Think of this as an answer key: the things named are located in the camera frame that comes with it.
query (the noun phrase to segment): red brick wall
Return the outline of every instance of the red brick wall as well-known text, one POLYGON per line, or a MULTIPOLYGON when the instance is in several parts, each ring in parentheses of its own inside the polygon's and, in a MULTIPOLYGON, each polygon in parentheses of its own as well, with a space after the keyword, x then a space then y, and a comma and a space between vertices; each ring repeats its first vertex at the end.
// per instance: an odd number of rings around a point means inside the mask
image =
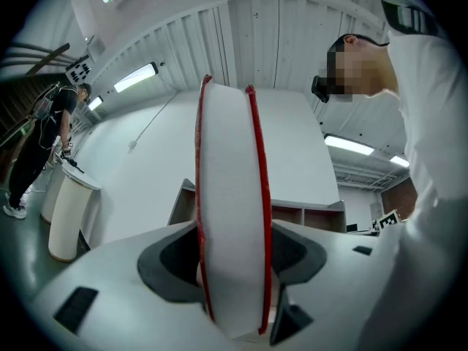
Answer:
POLYGON ((387 214, 396 209, 400 213, 401 219, 407 219, 415 209, 417 198, 418 194, 411 178, 408 178, 382 193, 383 211, 387 214))

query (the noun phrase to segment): white ceiling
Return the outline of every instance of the white ceiling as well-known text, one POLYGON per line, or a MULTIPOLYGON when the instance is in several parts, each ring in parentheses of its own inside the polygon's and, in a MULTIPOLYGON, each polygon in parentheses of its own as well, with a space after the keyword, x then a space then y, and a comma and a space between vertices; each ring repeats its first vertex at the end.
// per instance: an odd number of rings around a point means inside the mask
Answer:
MULTIPOLYGON (((113 20, 133 12, 124 1, 116 0, 109 13, 113 20)), ((148 6, 145 1, 139 4, 148 6)), ((104 19, 104 10, 111 8, 102 4, 95 18, 104 19)), ((330 148, 339 182, 381 190, 407 176, 406 169, 388 161, 401 155, 406 143, 398 101, 380 96, 323 104, 310 91, 328 47, 346 32, 384 42, 387 26, 380 0, 167 0, 126 22, 112 42, 106 39, 107 49, 88 80, 94 95, 104 99, 96 109, 101 118, 174 90, 199 89, 205 74, 227 86, 251 83, 303 92, 324 133, 377 149, 367 157, 330 148), (150 61, 159 76, 121 94, 113 90, 114 83, 150 61)))
MULTIPOLYGON (((86 50, 70 0, 41 0, 29 13, 23 29, 15 36, 14 42, 35 45, 47 50, 56 50, 69 43, 70 49, 64 54, 75 59, 86 50)), ((46 56, 46 53, 23 48, 8 48, 7 53, 29 53, 46 56)), ((39 61, 36 58, 4 58, 1 62, 39 61)), ((25 75, 34 65, 15 65, 0 68, 0 80, 25 75)), ((44 66, 37 74, 64 72, 64 67, 44 66)))

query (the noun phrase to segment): floor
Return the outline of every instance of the floor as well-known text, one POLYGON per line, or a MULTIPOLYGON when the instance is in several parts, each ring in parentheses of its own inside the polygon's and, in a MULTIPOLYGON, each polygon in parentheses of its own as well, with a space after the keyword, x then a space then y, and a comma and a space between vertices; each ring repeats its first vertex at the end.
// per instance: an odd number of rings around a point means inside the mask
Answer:
MULTIPOLYGON (((0 263, 18 297, 26 301, 31 301, 50 280, 70 266, 49 255, 50 225, 39 217, 50 173, 51 170, 42 172, 30 187, 32 191, 24 195, 28 212, 25 219, 8 217, 0 209, 0 263)), ((0 191, 1 207, 6 202, 4 193, 4 189, 0 191)), ((86 250, 78 241, 76 259, 84 253, 86 250)))

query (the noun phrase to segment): sneaker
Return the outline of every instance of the sneaker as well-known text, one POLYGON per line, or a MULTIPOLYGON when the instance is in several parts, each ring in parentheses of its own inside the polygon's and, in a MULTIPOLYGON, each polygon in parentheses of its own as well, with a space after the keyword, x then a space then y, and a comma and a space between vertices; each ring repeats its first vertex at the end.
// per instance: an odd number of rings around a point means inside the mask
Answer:
POLYGON ((3 211, 11 217, 16 219, 24 219, 26 217, 26 209, 21 205, 17 208, 13 208, 9 203, 3 206, 3 211))
MULTIPOLYGON (((10 193, 9 193, 9 192, 5 192, 5 197, 6 197, 6 199, 7 199, 7 202, 9 202, 9 201, 10 201, 10 193)), ((21 198, 21 199, 20 199, 20 206, 21 206, 21 207, 24 207, 25 205, 26 205, 26 201, 25 201, 23 198, 21 198)))

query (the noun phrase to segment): red trim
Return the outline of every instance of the red trim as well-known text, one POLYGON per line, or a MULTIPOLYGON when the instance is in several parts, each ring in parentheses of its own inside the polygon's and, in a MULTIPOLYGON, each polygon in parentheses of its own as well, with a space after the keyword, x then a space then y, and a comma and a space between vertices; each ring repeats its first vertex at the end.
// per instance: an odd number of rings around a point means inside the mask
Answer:
POLYGON ((247 86, 252 120, 254 124, 255 142, 257 144, 258 166, 260 168, 260 185, 262 188, 263 204, 263 235, 265 238, 265 292, 263 293, 263 318, 262 325, 258 329, 259 334, 264 334, 268 326, 268 314, 271 302, 271 199, 268 185, 268 172, 266 167, 265 147, 263 146, 262 127, 258 116, 257 100, 255 99, 254 86, 247 86))
POLYGON ((205 233, 203 232, 202 217, 200 211, 200 149, 202 142, 202 114, 203 114, 203 95, 205 86, 211 80, 210 75, 205 75, 200 88, 200 98, 198 99, 197 123, 195 125, 195 205, 197 209, 197 234, 198 246, 200 249, 200 270, 202 273, 203 289, 205 291, 206 306, 211 319, 214 321, 213 309, 211 308, 210 292, 208 290, 208 281, 205 272, 205 233))

